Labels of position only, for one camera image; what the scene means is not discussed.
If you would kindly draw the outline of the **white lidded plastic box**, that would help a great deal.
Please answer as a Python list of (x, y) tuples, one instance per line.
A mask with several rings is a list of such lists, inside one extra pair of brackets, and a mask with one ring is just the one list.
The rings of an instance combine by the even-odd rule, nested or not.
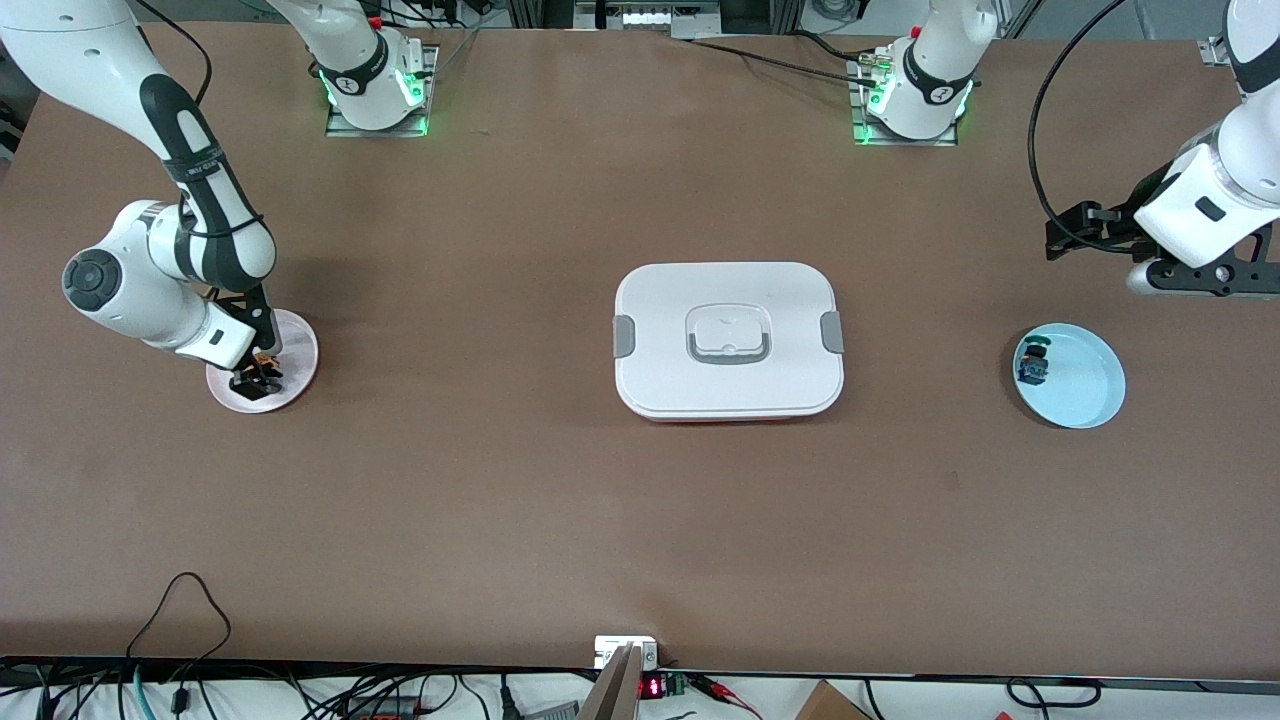
[(653, 421), (812, 416), (844, 388), (835, 288), (804, 263), (640, 266), (612, 325), (616, 389)]

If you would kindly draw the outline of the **pink round plate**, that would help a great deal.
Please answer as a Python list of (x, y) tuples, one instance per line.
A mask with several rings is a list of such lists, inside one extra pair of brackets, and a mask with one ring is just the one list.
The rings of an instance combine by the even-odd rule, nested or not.
[(273, 413), (294, 402), (312, 383), (320, 363), (317, 337), (308, 322), (288, 310), (274, 310), (282, 350), (274, 356), (282, 378), (278, 392), (250, 400), (230, 387), (232, 373), (205, 366), (205, 379), (212, 397), (224, 407), (241, 414)]

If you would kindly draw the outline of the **light blue round plate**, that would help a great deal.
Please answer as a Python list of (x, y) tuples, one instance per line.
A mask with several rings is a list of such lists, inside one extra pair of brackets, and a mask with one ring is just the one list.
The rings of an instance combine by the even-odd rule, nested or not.
[[(1041, 386), (1016, 382), (1014, 364), (1024, 340), (1032, 334), (1052, 340), (1050, 372)], [(1012, 387), (1021, 405), (1042, 421), (1064, 429), (1084, 430), (1111, 421), (1126, 396), (1126, 377), (1112, 347), (1094, 332), (1070, 323), (1050, 323), (1025, 333), (1010, 361)]]

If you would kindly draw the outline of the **small white device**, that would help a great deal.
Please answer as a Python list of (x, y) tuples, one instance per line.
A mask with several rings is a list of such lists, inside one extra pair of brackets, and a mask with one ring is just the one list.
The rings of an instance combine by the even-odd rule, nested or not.
[(641, 655), (644, 671), (654, 671), (659, 667), (659, 646), (652, 635), (595, 635), (593, 669), (603, 670), (617, 650), (636, 646)]

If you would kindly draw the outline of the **grey metal bar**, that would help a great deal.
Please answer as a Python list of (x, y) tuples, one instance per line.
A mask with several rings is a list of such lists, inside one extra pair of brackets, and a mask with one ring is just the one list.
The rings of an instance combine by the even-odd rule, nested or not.
[(575, 720), (636, 720), (644, 673), (643, 643), (617, 646), (605, 661)]

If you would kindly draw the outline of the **brown cardboard piece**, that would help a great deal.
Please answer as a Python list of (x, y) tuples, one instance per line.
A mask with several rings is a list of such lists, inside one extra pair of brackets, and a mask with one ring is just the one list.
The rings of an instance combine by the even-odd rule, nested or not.
[(827, 680), (818, 680), (795, 720), (876, 720)]

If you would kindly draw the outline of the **aluminium frame rail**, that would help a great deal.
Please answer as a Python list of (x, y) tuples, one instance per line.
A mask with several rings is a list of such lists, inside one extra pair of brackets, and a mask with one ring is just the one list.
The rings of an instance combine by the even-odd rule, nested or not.
[(786, 35), (808, 0), (490, 0), (515, 28), (650, 31), (673, 38)]

